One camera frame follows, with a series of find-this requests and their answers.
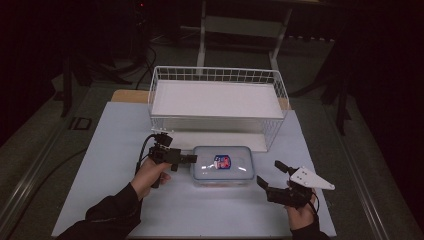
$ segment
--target blue and red label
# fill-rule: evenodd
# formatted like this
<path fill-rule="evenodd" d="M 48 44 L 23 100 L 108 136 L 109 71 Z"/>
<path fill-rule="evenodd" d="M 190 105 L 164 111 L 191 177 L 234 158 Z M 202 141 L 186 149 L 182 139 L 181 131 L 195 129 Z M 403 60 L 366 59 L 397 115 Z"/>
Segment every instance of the blue and red label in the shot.
<path fill-rule="evenodd" d="M 215 155 L 214 166 L 216 169 L 230 169 L 231 158 L 228 155 Z"/>

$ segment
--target container lid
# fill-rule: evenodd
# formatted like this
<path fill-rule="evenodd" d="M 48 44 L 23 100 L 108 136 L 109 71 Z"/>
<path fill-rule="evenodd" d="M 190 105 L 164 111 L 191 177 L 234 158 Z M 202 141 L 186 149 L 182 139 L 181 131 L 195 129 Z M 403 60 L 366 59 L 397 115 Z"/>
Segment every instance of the container lid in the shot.
<path fill-rule="evenodd" d="M 193 179 L 200 182 L 240 182 L 255 176 L 252 154 L 244 146 L 199 146 L 194 148 Z"/>

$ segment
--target black sleeve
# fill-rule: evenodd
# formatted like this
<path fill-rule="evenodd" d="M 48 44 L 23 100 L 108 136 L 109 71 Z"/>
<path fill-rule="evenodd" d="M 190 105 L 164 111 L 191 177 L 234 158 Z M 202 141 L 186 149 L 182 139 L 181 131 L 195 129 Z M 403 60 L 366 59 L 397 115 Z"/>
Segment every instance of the black sleeve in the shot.
<path fill-rule="evenodd" d="M 330 240 L 327 234 L 319 230 L 318 215 L 314 215 L 314 222 L 310 225 L 290 231 L 292 232 L 293 240 Z"/>
<path fill-rule="evenodd" d="M 85 220 L 75 223 L 63 232 L 58 240 L 125 239 L 140 223 L 143 200 L 130 183 L 115 196 L 108 196 L 91 207 Z"/>

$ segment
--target person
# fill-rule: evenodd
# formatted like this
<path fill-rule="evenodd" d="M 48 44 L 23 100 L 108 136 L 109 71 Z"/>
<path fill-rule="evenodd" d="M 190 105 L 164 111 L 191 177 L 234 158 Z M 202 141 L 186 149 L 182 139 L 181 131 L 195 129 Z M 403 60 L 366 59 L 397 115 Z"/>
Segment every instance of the person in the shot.
<path fill-rule="evenodd" d="M 155 164 L 153 160 L 144 160 L 134 178 L 114 196 L 107 196 L 88 209 L 84 220 L 60 234 L 58 240 L 84 239 L 126 239 L 128 234 L 140 224 L 140 213 L 144 197 L 150 192 L 150 186 L 160 177 L 160 183 L 166 184 L 171 176 L 164 172 L 171 164 Z M 329 239 L 319 229 L 318 215 L 308 204 L 303 208 L 286 206 L 293 240 Z"/>

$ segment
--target gray floor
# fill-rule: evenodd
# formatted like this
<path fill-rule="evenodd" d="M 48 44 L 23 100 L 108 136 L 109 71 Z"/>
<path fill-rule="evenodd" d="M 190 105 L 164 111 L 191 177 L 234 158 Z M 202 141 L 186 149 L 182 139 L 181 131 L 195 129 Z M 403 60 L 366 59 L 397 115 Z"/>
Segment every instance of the gray floor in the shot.
<path fill-rule="evenodd" d="M 158 44 L 151 47 L 157 53 L 156 65 L 196 65 L 198 49 L 195 47 Z M 284 41 L 278 64 L 288 92 L 313 81 L 331 47 L 332 43 L 322 41 Z M 266 52 L 219 49 L 207 49 L 205 66 L 270 68 Z M 127 80 L 135 82 L 143 72 L 144 69 Z M 145 78 L 143 82 L 144 88 L 149 79 Z M 0 206 L 8 203 L 22 177 L 36 174 L 34 178 L 38 182 L 33 186 L 34 190 L 53 168 L 88 147 L 113 92 L 134 86 L 135 83 L 123 86 L 101 80 L 90 88 L 75 86 L 74 107 L 66 119 L 60 118 L 60 102 L 46 102 L 0 149 Z M 334 125 L 335 106 L 322 105 L 319 100 L 322 91 L 322 88 L 316 89 L 290 101 L 317 173 L 337 186 L 336 191 L 324 191 L 337 231 L 335 239 L 424 239 L 355 105 L 355 99 L 348 99 L 351 120 L 345 122 L 346 136 L 341 136 Z M 69 130 L 67 127 L 72 117 L 91 118 L 93 124 L 87 131 Z M 51 238 L 83 156 L 84 153 L 78 154 L 58 168 L 36 195 L 35 191 L 28 190 L 29 196 L 34 198 L 11 239 Z M 44 160 L 39 171 L 27 173 L 31 164 L 39 159 Z M 11 219 L 9 228 L 15 225 L 18 216 Z"/>

